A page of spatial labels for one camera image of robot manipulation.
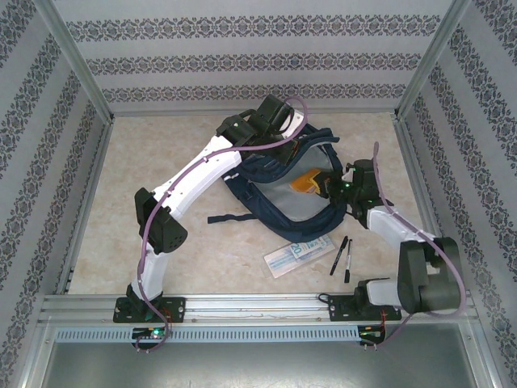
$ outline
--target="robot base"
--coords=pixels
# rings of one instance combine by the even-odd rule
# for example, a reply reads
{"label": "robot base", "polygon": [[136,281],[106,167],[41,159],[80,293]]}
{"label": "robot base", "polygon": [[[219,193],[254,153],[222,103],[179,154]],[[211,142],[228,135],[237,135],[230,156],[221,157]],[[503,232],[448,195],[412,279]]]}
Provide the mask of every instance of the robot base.
{"label": "robot base", "polygon": [[[162,320],[149,309],[149,307],[139,299],[131,285],[126,292],[127,297],[119,297],[115,304],[113,314],[114,323],[161,323]],[[185,316],[184,297],[163,297],[162,295],[154,298],[151,303],[164,316],[169,323],[183,323]]]}
{"label": "robot base", "polygon": [[375,306],[369,302],[366,289],[366,284],[369,281],[360,281],[355,288],[354,295],[328,295],[327,301],[320,298],[320,301],[329,305],[330,321],[380,321],[383,311],[386,314],[387,321],[400,321],[402,319],[401,311],[396,310],[393,306]]}

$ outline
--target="wall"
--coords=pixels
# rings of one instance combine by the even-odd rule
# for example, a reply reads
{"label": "wall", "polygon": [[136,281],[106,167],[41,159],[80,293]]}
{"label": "wall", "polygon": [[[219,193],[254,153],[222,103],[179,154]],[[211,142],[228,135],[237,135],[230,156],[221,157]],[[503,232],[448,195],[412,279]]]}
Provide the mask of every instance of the wall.
{"label": "wall", "polygon": [[23,365],[42,296],[55,292],[107,126],[34,4],[2,0],[0,12],[0,387],[6,387]]}
{"label": "wall", "polygon": [[504,386],[517,386],[516,3],[471,2],[406,117]]}
{"label": "wall", "polygon": [[451,0],[56,0],[115,114],[395,108]]}

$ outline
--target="metal bar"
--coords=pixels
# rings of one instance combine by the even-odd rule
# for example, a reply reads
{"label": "metal bar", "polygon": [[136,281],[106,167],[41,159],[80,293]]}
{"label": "metal bar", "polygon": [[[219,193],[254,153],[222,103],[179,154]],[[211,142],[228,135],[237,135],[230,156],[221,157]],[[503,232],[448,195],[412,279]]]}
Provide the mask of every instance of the metal bar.
{"label": "metal bar", "polygon": [[[331,323],[327,305],[318,301],[316,293],[272,295],[182,295],[187,299],[184,326],[260,326],[260,325],[361,325],[378,322]],[[44,299],[38,325],[53,327],[123,327],[113,323],[117,296],[53,295]],[[417,314],[410,321],[417,323],[461,323],[477,320],[471,297],[463,318],[436,319]],[[149,324],[125,324],[126,327],[146,327]]]}
{"label": "metal bar", "polygon": [[114,122],[112,121],[103,135],[103,139],[101,141],[102,145],[100,146],[100,150],[95,160],[93,175],[90,179],[90,182],[88,183],[89,186],[85,193],[86,200],[84,200],[80,210],[78,227],[75,228],[74,236],[70,242],[69,254],[65,259],[65,265],[63,267],[63,272],[61,273],[61,279],[57,285],[56,293],[65,293],[70,269],[77,263],[79,251],[81,250],[82,238],[84,237],[86,225],[90,216],[91,206],[94,203],[95,192],[97,191],[97,185],[99,184],[100,174],[103,170],[104,159],[106,158],[106,152],[109,146],[111,133],[113,132],[113,125]]}
{"label": "metal bar", "polygon": [[429,44],[418,68],[414,72],[410,84],[401,98],[401,102],[398,104],[397,109],[395,109],[399,118],[406,117],[408,111],[413,105],[413,102],[416,100],[418,93],[426,82],[427,75],[431,72],[436,61],[438,61],[439,55],[442,53],[449,37],[456,28],[456,25],[460,21],[469,4],[470,0],[452,1],[452,4],[443,17],[442,23],[439,25],[431,44]]}
{"label": "metal bar", "polygon": [[66,59],[70,63],[72,70],[78,76],[81,85],[85,88],[86,93],[90,97],[97,112],[103,118],[104,123],[111,123],[112,113],[107,104],[104,94],[99,85],[95,81],[90,68],[82,57],[78,46],[75,44],[74,38],[68,31],[63,18],[59,14],[53,0],[35,0],[34,5],[38,12],[40,12],[43,20],[47,24],[48,29],[53,34],[54,39],[59,44],[59,47]]}
{"label": "metal bar", "polygon": [[[115,111],[115,117],[144,117],[144,116],[206,116],[224,115],[231,116],[242,112],[243,108],[203,108],[203,109],[176,109],[176,110],[148,110],[148,111]],[[393,107],[386,108],[315,108],[309,109],[310,114],[334,114],[334,113],[383,113],[392,112]]]}
{"label": "metal bar", "polygon": [[[64,327],[57,329],[56,343],[127,343],[132,329],[121,327]],[[175,327],[169,343],[245,343],[245,342],[331,342],[359,341],[357,326],[323,325],[288,327]],[[142,342],[158,339],[143,338]]]}
{"label": "metal bar", "polygon": [[441,232],[433,211],[431,198],[429,197],[429,192],[427,192],[422,170],[418,164],[417,155],[414,152],[406,123],[404,120],[399,120],[395,115],[392,115],[392,120],[411,188],[413,188],[414,199],[422,219],[422,226],[426,231],[440,236]]}
{"label": "metal bar", "polygon": [[[502,387],[495,369],[494,359],[490,350],[488,350],[481,322],[466,322],[458,325],[458,327],[477,386]],[[486,349],[481,349],[483,340]]]}
{"label": "metal bar", "polygon": [[57,329],[37,327],[31,341],[27,359],[23,365],[18,388],[41,388],[47,372],[48,362],[55,344]]}

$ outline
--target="beige floor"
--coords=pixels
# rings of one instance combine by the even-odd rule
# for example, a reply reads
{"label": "beige floor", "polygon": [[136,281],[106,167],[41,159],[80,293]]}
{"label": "beige floor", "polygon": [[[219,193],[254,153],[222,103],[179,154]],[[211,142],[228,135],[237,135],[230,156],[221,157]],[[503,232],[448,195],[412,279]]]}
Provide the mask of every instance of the beige floor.
{"label": "beige floor", "polygon": [[[207,144],[223,116],[117,118],[95,194],[70,293],[125,293],[135,276],[141,239],[133,203],[141,187],[168,180]],[[380,176],[387,197],[421,225],[393,125],[388,113],[311,115],[316,127],[330,127],[343,164],[370,158],[380,142]],[[165,293],[348,292],[358,280],[394,276],[397,253],[357,221],[347,217],[330,233],[335,245],[354,239],[351,283],[343,283],[345,260],[329,276],[335,253],[278,279],[267,276],[263,257],[287,244],[258,221],[208,225],[207,217],[248,213],[222,181],[189,209],[182,225],[189,237],[174,253],[164,280]]]}

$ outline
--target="black pen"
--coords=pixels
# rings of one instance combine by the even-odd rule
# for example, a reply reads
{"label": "black pen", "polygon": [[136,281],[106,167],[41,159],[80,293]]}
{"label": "black pen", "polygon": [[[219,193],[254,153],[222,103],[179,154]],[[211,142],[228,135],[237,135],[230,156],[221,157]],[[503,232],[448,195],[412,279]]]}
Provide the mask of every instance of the black pen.
{"label": "black pen", "polygon": [[341,257],[341,253],[345,249],[348,243],[348,236],[345,236],[343,239],[343,242],[341,243],[341,247],[339,248],[338,255],[336,256],[336,260],[334,260],[334,264],[332,264],[332,269],[330,270],[330,275],[334,275],[334,271],[336,270],[336,267],[338,266],[339,258]]}
{"label": "black pen", "polygon": [[345,270],[345,283],[350,283],[350,262],[352,261],[352,239],[348,243],[347,269]]}

